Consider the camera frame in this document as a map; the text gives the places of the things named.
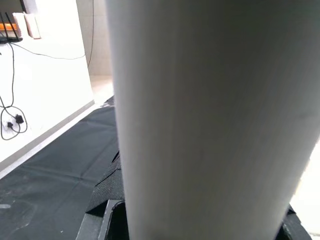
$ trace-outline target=white pipe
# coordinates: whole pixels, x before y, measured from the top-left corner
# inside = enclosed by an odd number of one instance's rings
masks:
[[[320,133],[318,1],[108,0],[130,240],[272,240]]]

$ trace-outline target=black cloth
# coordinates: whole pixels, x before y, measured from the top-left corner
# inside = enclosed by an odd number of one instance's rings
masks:
[[[108,171],[103,175],[102,179],[95,185],[91,200],[89,202],[87,213],[92,213],[96,208],[102,207],[102,213],[107,205],[108,200],[124,200],[125,192],[122,180],[122,169],[120,155],[114,159]]]
[[[119,150],[111,100],[0,180],[1,240],[76,239]]]
[[[291,205],[275,240],[312,240]]]

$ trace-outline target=black mat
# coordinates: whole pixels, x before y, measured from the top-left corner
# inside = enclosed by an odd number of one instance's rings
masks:
[[[118,151],[113,105],[111,98],[0,180],[0,240],[76,239]]]

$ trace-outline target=black cable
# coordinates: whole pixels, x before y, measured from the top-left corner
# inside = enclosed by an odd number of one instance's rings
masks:
[[[27,119],[26,119],[26,116],[25,116],[25,113],[18,107],[14,106],[14,103],[15,103],[15,93],[14,93],[14,83],[15,83],[15,51],[14,51],[14,48],[12,47],[11,43],[9,42],[8,43],[10,48],[11,48],[11,51],[12,51],[12,84],[11,84],[11,94],[12,94],[12,102],[10,105],[8,106],[5,106],[5,103],[3,101],[3,99],[1,98],[0,96],[0,101],[1,101],[1,106],[0,108],[3,108],[2,111],[1,111],[1,114],[0,114],[0,124],[1,124],[1,127],[0,127],[0,135],[1,135],[1,138],[5,141],[9,141],[11,139],[14,139],[15,137],[17,137],[19,134],[22,134],[22,133],[25,133],[27,130],[28,130],[28,122],[27,122]],[[13,114],[11,114],[9,112],[9,109],[17,109],[21,112],[22,115],[16,115],[14,116]],[[10,115],[13,119],[15,119],[16,123],[18,124],[18,127],[19,127],[19,130],[16,131],[14,128],[13,128],[13,123],[12,122],[7,122],[7,126],[8,128],[10,128],[13,132],[15,132],[16,134],[10,138],[5,138],[3,136],[3,127],[4,127],[4,123],[3,123],[3,114],[4,112],[6,112],[8,115]],[[20,126],[20,123],[25,123],[25,130],[21,131],[21,126]]]
[[[115,156],[113,157],[111,163],[113,163],[113,162],[117,159],[117,157],[119,156],[119,154],[120,154],[120,150],[118,150],[118,151],[116,152],[116,154],[115,154]]]
[[[81,59],[81,58],[83,58],[84,56],[86,56],[86,55],[84,54],[84,55],[82,55],[82,56],[74,57],[74,58],[55,57],[55,56],[49,56],[49,55],[46,55],[46,54],[36,53],[36,52],[30,51],[30,50],[24,48],[23,46],[20,46],[20,45],[18,45],[18,44],[13,43],[13,42],[11,42],[10,44],[15,45],[15,46],[17,46],[17,47],[19,47],[19,48],[21,48],[21,49],[24,49],[24,50],[26,50],[27,52],[29,52],[29,53],[31,53],[31,54],[38,55],[38,56],[44,56],[44,57],[48,57],[48,58],[51,58],[51,59],[76,60],[76,59]]]
[[[90,59],[88,63],[88,68],[91,63],[92,51],[94,49],[94,34],[95,34],[95,0],[92,0],[92,38],[91,38],[91,51],[90,51]]]

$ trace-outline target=floor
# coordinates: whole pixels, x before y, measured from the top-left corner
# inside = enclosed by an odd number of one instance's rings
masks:
[[[114,86],[111,76],[91,75],[90,82],[94,102],[96,104],[104,103],[107,100],[106,96],[111,97],[114,94]]]

